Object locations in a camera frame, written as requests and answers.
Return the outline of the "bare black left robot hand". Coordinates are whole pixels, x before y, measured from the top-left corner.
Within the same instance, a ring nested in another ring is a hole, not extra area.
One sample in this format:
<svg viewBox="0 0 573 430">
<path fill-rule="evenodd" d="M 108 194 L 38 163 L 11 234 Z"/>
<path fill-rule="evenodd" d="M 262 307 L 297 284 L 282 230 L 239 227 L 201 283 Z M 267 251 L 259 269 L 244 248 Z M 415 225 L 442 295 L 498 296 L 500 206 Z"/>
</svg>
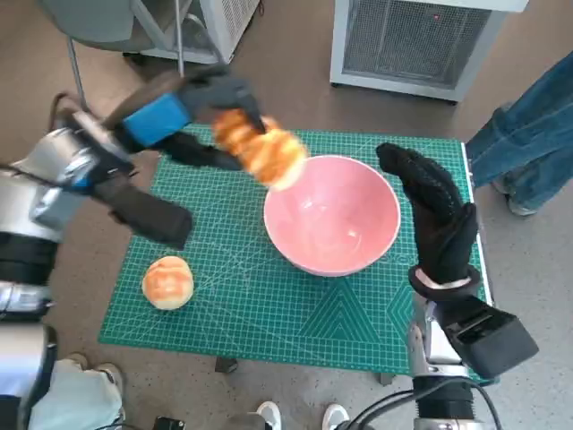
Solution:
<svg viewBox="0 0 573 430">
<path fill-rule="evenodd" d="M 256 133 L 266 132 L 247 81 L 232 75 L 226 64 L 156 76 L 118 105 L 104 126 L 129 153 L 160 151 L 186 166 L 240 170 L 235 156 L 184 131 L 204 108 L 238 109 Z"/>
</svg>

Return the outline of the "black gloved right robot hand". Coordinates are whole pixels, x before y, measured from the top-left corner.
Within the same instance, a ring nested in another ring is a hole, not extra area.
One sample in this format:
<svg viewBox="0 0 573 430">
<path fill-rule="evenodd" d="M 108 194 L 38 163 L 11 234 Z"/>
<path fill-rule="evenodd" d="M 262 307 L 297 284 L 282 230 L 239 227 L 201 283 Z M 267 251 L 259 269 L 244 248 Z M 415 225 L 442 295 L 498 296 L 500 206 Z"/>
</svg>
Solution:
<svg viewBox="0 0 573 430">
<path fill-rule="evenodd" d="M 380 144 L 376 154 L 381 170 L 400 179 L 412 207 L 417 279 L 439 289 L 478 283 L 479 272 L 470 264 L 476 206 L 463 201 L 451 174 L 420 152 L 393 143 Z"/>
</svg>

